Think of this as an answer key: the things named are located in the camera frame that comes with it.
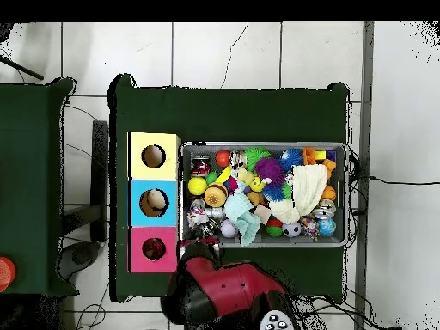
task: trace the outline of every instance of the pink box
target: pink box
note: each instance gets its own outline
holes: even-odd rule
[[[145,242],[154,238],[154,242],[163,243],[165,248],[162,257],[157,260],[147,258],[143,251]],[[131,272],[175,272],[176,245],[177,228],[131,228]]]

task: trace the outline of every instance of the light blue cloth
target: light blue cloth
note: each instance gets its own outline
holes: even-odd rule
[[[244,194],[246,184],[237,180],[238,188],[228,197],[224,204],[226,217],[238,228],[241,234],[241,244],[248,246],[252,243],[260,228],[261,220],[249,211],[254,206]]]

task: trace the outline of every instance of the green spiky ball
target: green spiky ball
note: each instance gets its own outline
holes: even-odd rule
[[[287,182],[283,183],[283,195],[285,199],[292,200],[292,186],[288,185]]]
[[[248,148],[244,151],[246,155],[246,169],[252,173],[255,172],[255,164],[263,157],[268,158],[271,156],[270,152],[263,148]]]
[[[210,185],[211,183],[215,182],[215,180],[217,179],[218,174],[216,171],[212,171],[210,172],[207,176],[206,176],[206,185]]]
[[[277,237],[283,234],[283,229],[279,227],[266,227],[266,232],[270,236]]]

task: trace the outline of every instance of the green table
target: green table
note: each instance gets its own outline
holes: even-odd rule
[[[345,142],[348,90],[138,88],[130,75],[117,76],[108,91],[110,106],[111,216],[110,294],[163,296],[168,273],[128,273],[126,246],[126,133],[177,134],[185,141]],[[342,301],[342,247],[227,249],[223,263],[257,262],[291,293],[329,295]]]
[[[70,79],[0,83],[0,256],[15,263],[5,294],[76,294],[58,277],[60,121]]]

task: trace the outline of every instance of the gray plastic bin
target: gray plastic bin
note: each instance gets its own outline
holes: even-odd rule
[[[193,157],[207,155],[210,157],[211,170],[219,174],[222,168],[215,162],[215,154],[219,150],[245,150],[249,147],[263,147],[266,150],[279,155],[283,150],[289,148],[313,147],[316,150],[336,150],[336,169],[328,185],[332,186],[337,195],[334,201],[336,213],[333,220],[336,222],[336,230],[332,236],[319,236],[316,241],[311,238],[300,235],[289,238],[285,235],[274,238],[266,233],[266,227],[260,226],[260,230],[252,244],[249,247],[339,247],[348,241],[348,149],[342,143],[237,143],[237,142],[186,142],[180,145],[180,183],[179,183],[179,238],[186,239],[189,233],[189,227],[186,220],[186,213],[189,207],[186,184],[191,179],[191,169]],[[224,238],[219,232],[217,238],[224,247],[241,247],[240,238]]]

